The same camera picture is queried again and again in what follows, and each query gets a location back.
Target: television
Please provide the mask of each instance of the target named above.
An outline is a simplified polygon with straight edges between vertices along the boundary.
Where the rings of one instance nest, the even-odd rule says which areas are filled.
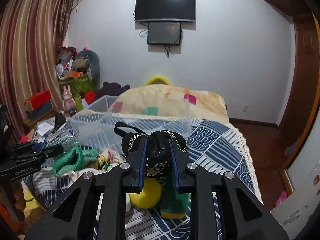
[[[148,44],[150,45],[180,45],[180,22],[150,22],[148,23]]]
[[[136,0],[136,22],[195,22],[195,0]]]

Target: pink slipper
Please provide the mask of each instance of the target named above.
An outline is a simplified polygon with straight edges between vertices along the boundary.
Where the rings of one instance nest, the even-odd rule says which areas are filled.
[[[282,201],[286,200],[286,198],[288,197],[287,192],[284,190],[280,193],[277,201],[275,202],[275,207],[277,207],[277,205],[279,205]]]

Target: yellow fuzzy ball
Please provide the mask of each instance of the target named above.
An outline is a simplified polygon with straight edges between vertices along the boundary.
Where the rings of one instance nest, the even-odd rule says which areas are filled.
[[[161,198],[161,185],[154,179],[145,178],[142,192],[129,193],[131,203],[139,208],[152,208],[158,204]]]

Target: silver bolt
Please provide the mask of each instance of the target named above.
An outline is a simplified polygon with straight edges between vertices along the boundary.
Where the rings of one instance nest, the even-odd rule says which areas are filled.
[[[121,163],[120,168],[123,170],[126,170],[126,169],[130,168],[130,164],[129,163]]]
[[[235,177],[234,173],[231,171],[227,171],[224,176],[226,176],[227,179],[233,179]]]
[[[195,169],[196,167],[197,167],[197,164],[195,164],[195,163],[188,163],[187,164],[187,167],[189,168],[189,169]]]
[[[84,174],[82,174],[82,178],[84,179],[90,179],[92,177],[92,173],[90,171],[86,171]]]

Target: black strap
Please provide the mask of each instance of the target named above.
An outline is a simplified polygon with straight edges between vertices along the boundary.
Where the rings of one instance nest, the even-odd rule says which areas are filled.
[[[125,131],[119,129],[118,127],[127,127],[127,128],[131,128],[131,129],[135,130],[137,133],[146,134],[144,131],[140,130],[139,128],[136,128],[134,126],[128,125],[128,124],[126,124],[124,122],[116,122],[115,128],[113,130],[117,135],[119,135],[121,137],[124,137],[127,133]]]

